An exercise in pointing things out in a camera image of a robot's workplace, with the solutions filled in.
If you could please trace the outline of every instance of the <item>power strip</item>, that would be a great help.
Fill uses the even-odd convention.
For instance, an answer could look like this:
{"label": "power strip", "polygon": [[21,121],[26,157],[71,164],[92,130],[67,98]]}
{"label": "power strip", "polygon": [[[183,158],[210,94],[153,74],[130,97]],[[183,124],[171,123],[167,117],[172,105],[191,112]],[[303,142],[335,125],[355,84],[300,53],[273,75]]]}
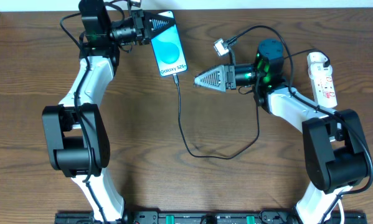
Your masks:
{"label": "power strip", "polygon": [[331,65],[324,67],[324,63],[329,59],[321,52],[312,52],[307,56],[307,60],[315,102],[327,108],[334,108],[337,106],[337,99],[331,76],[333,68]]}

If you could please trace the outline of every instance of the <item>black bracket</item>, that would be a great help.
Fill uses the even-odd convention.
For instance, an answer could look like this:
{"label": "black bracket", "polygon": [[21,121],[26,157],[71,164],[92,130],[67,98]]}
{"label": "black bracket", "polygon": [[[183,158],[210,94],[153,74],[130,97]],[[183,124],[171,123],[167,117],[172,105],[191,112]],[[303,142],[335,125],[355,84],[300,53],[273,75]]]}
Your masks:
{"label": "black bracket", "polygon": [[[344,110],[335,115],[355,130],[368,149],[357,113]],[[302,125],[306,171],[317,189],[328,194],[346,185],[355,186],[367,177],[369,169],[364,149],[348,130],[338,128],[336,120],[311,118]],[[344,146],[333,150],[330,137],[344,141]]]}
{"label": "black bracket", "polygon": [[[93,149],[92,175],[99,176],[110,159],[110,145],[100,116],[98,105],[85,103],[79,106],[83,122]],[[49,161],[55,170],[66,177],[86,174],[89,166],[87,144],[83,136],[66,137],[74,124],[79,124],[74,107],[46,106],[42,112]]]}

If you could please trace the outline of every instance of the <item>green clip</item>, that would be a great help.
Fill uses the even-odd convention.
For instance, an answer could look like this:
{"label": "green clip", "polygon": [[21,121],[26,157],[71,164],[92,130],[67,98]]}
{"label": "green clip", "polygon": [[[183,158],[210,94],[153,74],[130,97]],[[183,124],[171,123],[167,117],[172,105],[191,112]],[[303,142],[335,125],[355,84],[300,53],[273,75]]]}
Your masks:
{"label": "green clip", "polygon": [[247,224],[255,224],[255,218],[253,216],[248,216],[246,217],[246,219],[247,219]]}
{"label": "green clip", "polygon": [[166,224],[174,224],[174,215],[167,215],[166,216]]}

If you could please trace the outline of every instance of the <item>wooden tabletop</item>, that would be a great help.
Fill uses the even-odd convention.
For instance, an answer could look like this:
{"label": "wooden tabletop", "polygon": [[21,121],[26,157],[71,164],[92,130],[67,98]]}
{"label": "wooden tabletop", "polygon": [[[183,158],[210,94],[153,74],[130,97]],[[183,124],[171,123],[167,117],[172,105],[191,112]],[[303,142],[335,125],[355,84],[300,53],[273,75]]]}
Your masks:
{"label": "wooden tabletop", "polygon": [[[0,223],[52,223],[58,211],[91,210],[77,185],[54,171],[42,129],[45,106],[56,105],[78,73],[78,49],[59,27],[69,12],[3,13],[0,18]],[[189,71],[179,74],[182,122],[196,154],[232,155],[256,135],[252,95],[193,87],[218,58],[213,42],[252,25],[278,30],[291,52],[316,47],[331,58],[337,109],[358,112],[373,157],[373,9],[175,11]],[[119,19],[111,12],[112,19]],[[66,22],[76,36],[80,18]],[[239,63],[252,62],[267,30],[243,36]],[[312,98],[306,58],[294,58],[295,86]],[[289,63],[285,62],[288,75]],[[177,91],[161,78],[151,46],[121,53],[100,108],[110,139],[109,168],[128,205],[161,210],[291,208],[309,178],[303,139],[286,121],[260,109],[259,140],[231,161],[195,159],[177,125]],[[373,186],[346,196],[346,210],[373,223]]]}

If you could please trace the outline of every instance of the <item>white wall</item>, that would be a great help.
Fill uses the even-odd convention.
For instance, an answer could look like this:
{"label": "white wall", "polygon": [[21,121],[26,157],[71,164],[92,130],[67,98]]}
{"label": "white wall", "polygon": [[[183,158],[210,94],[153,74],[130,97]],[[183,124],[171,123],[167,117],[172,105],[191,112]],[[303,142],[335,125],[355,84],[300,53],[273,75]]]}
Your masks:
{"label": "white wall", "polygon": [[[79,0],[0,0],[0,11],[77,11],[78,2]],[[125,9],[125,2],[117,4]],[[316,7],[373,7],[373,0],[142,0],[142,8],[147,10]]]}

